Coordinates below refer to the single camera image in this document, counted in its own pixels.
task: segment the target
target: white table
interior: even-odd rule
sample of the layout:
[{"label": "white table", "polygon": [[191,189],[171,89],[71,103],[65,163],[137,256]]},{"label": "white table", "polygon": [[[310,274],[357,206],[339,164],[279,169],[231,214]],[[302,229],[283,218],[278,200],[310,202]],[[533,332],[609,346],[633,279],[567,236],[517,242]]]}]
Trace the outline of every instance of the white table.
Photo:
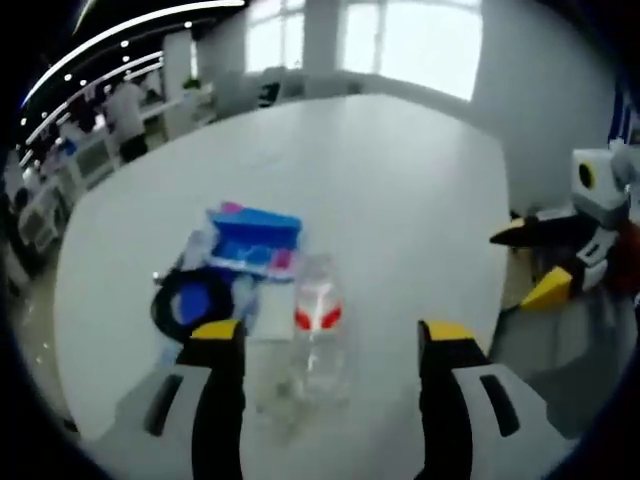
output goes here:
[{"label": "white table", "polygon": [[413,478],[422,461],[416,321],[458,320],[485,348],[500,308],[508,222],[499,143],[386,96],[287,104],[219,122],[124,166],[82,198],[60,254],[58,366],[85,438],[164,343],[154,271],[222,200],[297,215],[305,248],[333,255],[349,323],[349,406],[289,442],[252,403],[269,346],[250,344],[245,477]]}]

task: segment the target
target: ceiling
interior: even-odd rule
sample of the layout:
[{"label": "ceiling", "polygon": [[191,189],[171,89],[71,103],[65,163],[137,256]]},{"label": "ceiling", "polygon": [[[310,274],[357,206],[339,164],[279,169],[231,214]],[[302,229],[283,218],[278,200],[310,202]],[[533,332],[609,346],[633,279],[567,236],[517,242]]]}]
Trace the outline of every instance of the ceiling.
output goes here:
[{"label": "ceiling", "polygon": [[[43,43],[45,48],[33,59],[31,74],[22,85],[20,102],[51,65],[87,40],[132,18],[186,3],[202,3],[202,0],[57,0],[52,3],[55,3],[57,11],[52,9],[51,14],[56,15],[59,28],[49,33],[48,41]],[[23,146],[25,139],[42,122],[42,113],[51,113],[80,90],[80,80],[91,82],[122,66],[125,55],[136,60],[161,51],[164,36],[183,30],[186,21],[192,22],[192,34],[197,39],[242,8],[207,8],[176,13],[133,26],[105,39],[51,76],[19,109],[18,120],[14,121],[14,142]],[[123,40],[129,42],[126,48],[120,46]],[[151,60],[133,70],[156,61]],[[67,74],[72,75],[69,81],[65,80]],[[20,125],[22,118],[26,119],[24,126]]]}]

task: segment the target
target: plastic bottle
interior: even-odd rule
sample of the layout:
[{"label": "plastic bottle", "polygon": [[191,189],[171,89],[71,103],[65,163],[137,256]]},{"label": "plastic bottle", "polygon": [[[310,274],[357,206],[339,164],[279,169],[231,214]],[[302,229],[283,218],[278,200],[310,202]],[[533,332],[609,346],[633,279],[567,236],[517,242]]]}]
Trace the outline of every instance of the plastic bottle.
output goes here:
[{"label": "plastic bottle", "polygon": [[326,404],[346,398],[342,298],[326,255],[303,261],[296,280],[293,386],[303,400]]}]

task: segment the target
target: ceiling light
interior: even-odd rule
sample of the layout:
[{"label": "ceiling light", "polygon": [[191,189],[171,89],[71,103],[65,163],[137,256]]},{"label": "ceiling light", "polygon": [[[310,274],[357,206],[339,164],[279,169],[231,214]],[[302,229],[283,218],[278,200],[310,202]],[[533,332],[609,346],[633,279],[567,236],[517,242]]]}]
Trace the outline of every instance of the ceiling light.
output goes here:
[{"label": "ceiling light", "polygon": [[176,7],[164,8],[162,10],[157,10],[155,12],[147,13],[145,15],[141,15],[136,18],[132,18],[131,20],[127,20],[126,22],[122,22],[115,27],[111,27],[104,32],[96,35],[95,37],[87,40],[82,45],[74,48],[71,52],[67,53],[64,57],[58,60],[55,64],[49,68],[42,77],[38,79],[35,85],[31,88],[27,96],[22,102],[22,105],[27,103],[27,101],[33,96],[33,94],[38,91],[44,83],[51,78],[51,76],[55,75],[62,67],[64,67],[71,60],[76,58],[78,55],[86,52],[91,47],[97,45],[103,40],[120,33],[128,28],[134,27],[136,25],[140,25],[141,23],[148,22],[150,20],[155,20],[156,18],[166,17],[167,15],[173,15],[176,13],[189,12],[192,10],[204,10],[207,8],[214,7],[241,7],[244,5],[244,0],[213,0],[208,2],[198,2],[198,3],[188,3],[186,5],[178,5]]},{"label": "ceiling light", "polygon": [[163,62],[157,62],[157,63],[152,63],[149,66],[146,66],[144,68],[141,68],[140,70],[137,70],[133,73],[128,73],[125,78],[125,80],[131,80],[132,78],[137,78],[141,75],[144,75],[145,73],[149,73],[152,72],[154,70],[158,70],[159,68],[162,68],[164,66]]}]

